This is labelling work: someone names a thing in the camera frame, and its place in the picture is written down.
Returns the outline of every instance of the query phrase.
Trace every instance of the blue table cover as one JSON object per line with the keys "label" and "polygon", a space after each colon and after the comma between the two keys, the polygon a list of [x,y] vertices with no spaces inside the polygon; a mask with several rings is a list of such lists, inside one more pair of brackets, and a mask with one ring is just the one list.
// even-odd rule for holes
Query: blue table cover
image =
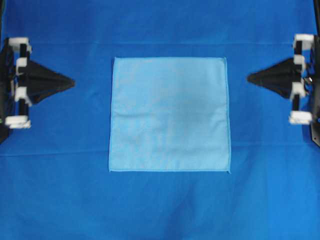
{"label": "blue table cover", "polygon": [[[311,0],[8,0],[2,24],[76,87],[0,145],[0,239],[320,238],[320,149],[246,82],[316,33]],[[116,56],[227,58],[231,174],[108,171]]]}

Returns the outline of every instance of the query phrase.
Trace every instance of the microfiber cloth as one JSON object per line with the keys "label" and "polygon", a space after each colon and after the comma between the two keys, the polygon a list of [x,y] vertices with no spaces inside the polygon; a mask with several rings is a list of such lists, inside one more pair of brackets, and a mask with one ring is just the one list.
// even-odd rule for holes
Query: microfiber cloth
{"label": "microfiber cloth", "polygon": [[227,61],[115,58],[110,171],[230,171]]}

